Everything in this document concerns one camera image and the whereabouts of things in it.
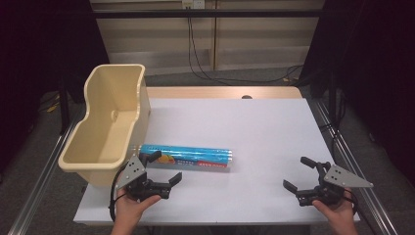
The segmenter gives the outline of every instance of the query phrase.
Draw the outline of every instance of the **human hand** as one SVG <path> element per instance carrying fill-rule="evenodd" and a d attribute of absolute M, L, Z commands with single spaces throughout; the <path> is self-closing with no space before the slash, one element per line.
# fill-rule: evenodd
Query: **human hand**
<path fill-rule="evenodd" d="M 128 198 L 125 193 L 124 188 L 116 192 L 116 196 L 120 198 L 115 203 L 116 218 L 112 235 L 131 234 L 138 221 L 140 221 L 143 212 L 161 199 L 159 195 L 155 195 L 138 203 Z"/>
<path fill-rule="evenodd" d="M 346 188 L 345 197 L 351 199 L 351 194 Z M 329 219 L 329 224 L 333 232 L 337 235 L 356 235 L 356 227 L 353 221 L 353 208 L 351 202 L 342 199 L 335 207 L 327 207 L 318 200 L 314 200 L 312 204 Z"/>

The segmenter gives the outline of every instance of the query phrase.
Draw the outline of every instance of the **wall outlet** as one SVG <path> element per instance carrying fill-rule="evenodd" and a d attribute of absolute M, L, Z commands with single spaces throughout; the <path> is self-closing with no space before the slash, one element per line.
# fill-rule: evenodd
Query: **wall outlet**
<path fill-rule="evenodd" d="M 182 9 L 193 9 L 193 0 L 182 0 Z"/>
<path fill-rule="evenodd" d="M 204 9 L 205 0 L 193 0 L 193 9 Z"/>

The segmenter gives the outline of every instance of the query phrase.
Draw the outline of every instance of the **aluminum rail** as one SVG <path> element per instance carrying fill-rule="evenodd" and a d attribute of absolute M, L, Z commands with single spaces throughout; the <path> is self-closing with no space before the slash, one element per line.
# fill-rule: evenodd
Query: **aluminum rail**
<path fill-rule="evenodd" d="M 321 100 L 316 103 L 316 106 L 317 106 L 317 110 L 319 114 L 321 115 L 321 117 L 323 117 L 325 124 L 329 124 L 330 123 L 329 112 L 326 106 L 323 104 Z M 343 159 L 345 160 L 346 165 L 348 169 L 350 170 L 350 172 L 358 175 L 359 177 L 366 179 L 356 159 L 354 158 L 354 155 L 350 151 L 350 148 L 348 147 L 345 139 L 340 133 L 340 131 L 336 132 L 336 130 L 333 127 L 329 128 L 329 131 L 333 138 L 335 138 L 336 136 L 335 138 L 336 146 L 338 150 L 340 151 Z M 398 234 L 392 224 L 391 219 L 388 216 L 387 211 L 385 210 L 379 198 L 376 196 L 373 189 L 372 188 L 360 188 L 359 190 L 363 196 L 363 199 L 366 202 L 366 205 L 368 206 L 369 210 L 375 217 L 375 220 L 378 223 L 382 233 L 385 235 Z"/>
<path fill-rule="evenodd" d="M 353 11 L 321 9 L 263 9 L 263 10 L 94 10 L 92 12 L 42 12 L 44 17 L 140 19 L 140 18 L 344 18 Z"/>
<path fill-rule="evenodd" d="M 59 155 L 64 150 L 65 144 L 67 143 L 70 135 L 72 134 L 76 124 L 83 118 L 84 106 L 78 108 L 75 113 L 73 121 L 70 123 L 67 131 L 60 135 L 58 142 L 55 145 L 52 154 L 43 168 L 39 178 L 36 181 L 33 189 L 30 192 L 24 206 L 18 214 L 12 228 L 9 231 L 9 235 L 24 235 L 30 225 L 31 220 L 43 198 L 43 195 L 51 181 L 52 174 L 58 162 Z"/>

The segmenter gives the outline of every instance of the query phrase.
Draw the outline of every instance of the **gray floor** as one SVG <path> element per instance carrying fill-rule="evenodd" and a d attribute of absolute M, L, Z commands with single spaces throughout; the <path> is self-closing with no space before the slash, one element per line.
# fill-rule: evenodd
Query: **gray floor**
<path fill-rule="evenodd" d="M 229 70 L 209 72 L 209 76 L 226 77 L 232 79 L 269 80 L 282 77 L 286 70 Z M 171 75 L 146 76 L 149 86 L 175 85 L 223 85 L 210 79 L 197 78 L 191 73 Z M 273 82 L 241 82 L 225 81 L 231 85 L 289 85 L 287 81 Z M 308 99 L 311 110 L 315 113 L 316 121 L 323 124 L 316 112 L 315 101 L 309 97 L 308 87 L 300 89 L 303 97 Z M 53 93 L 45 94 L 47 99 Z M 74 114 L 79 105 L 70 103 L 71 113 Z M 0 234 L 7 234 L 12 227 L 19 211 L 36 183 L 37 178 L 46 165 L 59 138 L 60 132 L 59 108 L 52 113 L 39 112 L 39 117 L 21 150 L 4 172 L 4 180 L 0 185 Z M 406 181 L 402 174 L 391 164 L 382 146 L 372 142 L 369 138 L 370 130 L 361 122 L 352 107 L 347 106 L 346 116 L 341 123 L 341 133 L 367 179 L 375 184 L 375 192 L 392 219 L 398 234 L 414 234 L 415 222 L 415 190 Z M 328 147 L 331 148 L 332 139 L 328 132 L 323 132 Z M 335 151 L 335 158 L 343 165 L 340 154 Z M 38 210 L 28 226 L 27 234 L 110 234 L 111 227 L 88 227 L 72 222 L 76 208 L 82 197 L 82 186 L 86 183 L 74 173 L 64 173 L 59 167 L 54 168 L 53 178 L 48 190 L 43 195 Z M 382 234 L 373 216 L 364 205 L 364 200 L 357 191 L 360 206 L 369 221 L 376 227 L 378 234 Z M 371 234 L 364 221 L 357 223 L 360 234 Z M 246 233 L 247 229 L 239 228 L 239 233 Z M 139 228 L 137 234 L 147 234 L 147 230 Z M 311 226 L 311 234 L 331 234 L 326 224 Z"/>

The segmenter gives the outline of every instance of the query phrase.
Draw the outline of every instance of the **metal frame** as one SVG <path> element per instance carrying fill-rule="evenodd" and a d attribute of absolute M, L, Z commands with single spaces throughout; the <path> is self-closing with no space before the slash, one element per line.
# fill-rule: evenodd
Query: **metal frame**
<path fill-rule="evenodd" d="M 346 17 L 351 13 L 347 11 L 323 11 L 323 10 L 166 10 L 166 11 L 94 11 L 93 13 L 77 13 L 68 12 L 60 13 L 61 17 L 93 17 L 95 19 L 132 19 L 132 18 L 321 18 L 321 17 Z M 317 104 L 320 115 L 323 117 L 326 124 L 330 123 L 328 112 L 324 104 L 319 102 Z M 80 120 L 80 113 L 78 112 L 76 118 L 70 123 L 65 132 L 60 136 L 58 143 L 52 152 L 47 164 L 45 165 L 41 175 L 39 176 L 34 188 L 32 189 L 27 201 L 20 211 L 15 223 L 13 224 L 9 235 L 25 234 L 34 213 L 43 197 L 43 194 L 50 182 L 53 170 L 56 167 L 59 154 L 62 152 L 65 144 L 71 135 L 75 124 Z M 69 111 L 64 110 L 63 116 L 69 117 Z M 335 135 L 335 130 L 330 128 L 332 136 Z M 342 153 L 346 164 L 351 172 L 364 178 L 363 172 L 354 159 L 349 150 L 345 140 L 340 133 L 337 133 L 337 147 Z M 392 222 L 375 195 L 373 189 L 360 189 L 362 195 L 374 215 L 383 234 L 397 234 Z"/>
<path fill-rule="evenodd" d="M 325 124 L 330 124 L 329 112 L 323 102 L 321 100 L 317 101 L 316 106 L 320 116 L 323 117 Z M 350 172 L 366 179 L 340 131 L 336 131 L 333 127 L 329 128 L 329 131 L 331 136 L 335 138 L 336 146 L 341 153 L 342 158 L 346 162 Z M 359 190 L 366 202 L 366 205 L 369 207 L 369 210 L 381 228 L 382 233 L 388 235 L 398 234 L 387 211 L 379 198 L 376 196 L 375 191 L 372 188 L 360 188 Z"/>

